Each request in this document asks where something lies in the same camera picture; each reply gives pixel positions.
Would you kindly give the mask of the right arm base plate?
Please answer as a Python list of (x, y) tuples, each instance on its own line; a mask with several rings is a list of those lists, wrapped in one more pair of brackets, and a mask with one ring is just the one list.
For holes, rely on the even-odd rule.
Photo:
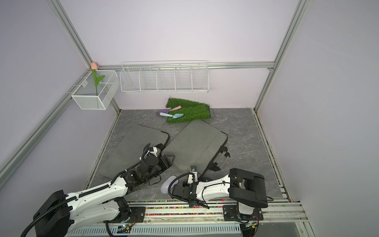
[(239, 203), (238, 205), (224, 205), (222, 211), (225, 221), (263, 221), (263, 213), (260, 208), (250, 207)]

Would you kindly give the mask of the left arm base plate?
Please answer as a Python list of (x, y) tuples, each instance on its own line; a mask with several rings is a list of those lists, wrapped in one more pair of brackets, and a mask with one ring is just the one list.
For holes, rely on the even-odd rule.
[(122, 207), (118, 209), (119, 214), (110, 221), (104, 223), (142, 223), (145, 218), (146, 208), (141, 207)]

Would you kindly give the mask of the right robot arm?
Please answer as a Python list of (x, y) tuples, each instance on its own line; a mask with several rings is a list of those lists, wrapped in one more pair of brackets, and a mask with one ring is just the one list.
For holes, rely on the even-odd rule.
[(266, 194), (263, 175), (238, 168), (230, 169), (223, 178), (201, 181), (197, 167), (173, 179), (167, 185), (171, 198), (180, 200), (189, 207), (200, 206), (210, 209), (210, 202), (216, 199), (231, 199), (237, 203), (236, 208), (224, 207), (224, 218), (241, 224), (254, 220), (263, 220), (262, 209), (273, 201)]

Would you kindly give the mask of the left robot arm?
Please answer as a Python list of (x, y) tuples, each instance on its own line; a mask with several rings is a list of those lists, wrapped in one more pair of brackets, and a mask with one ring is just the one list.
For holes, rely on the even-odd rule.
[(130, 216), (124, 196), (146, 186), (174, 163), (175, 155), (164, 155), (163, 144), (143, 149), (140, 160), (117, 173), (112, 180), (83, 191), (51, 194), (34, 214), (21, 236), (34, 229), (38, 237), (64, 237), (70, 231), (97, 222), (121, 222)]

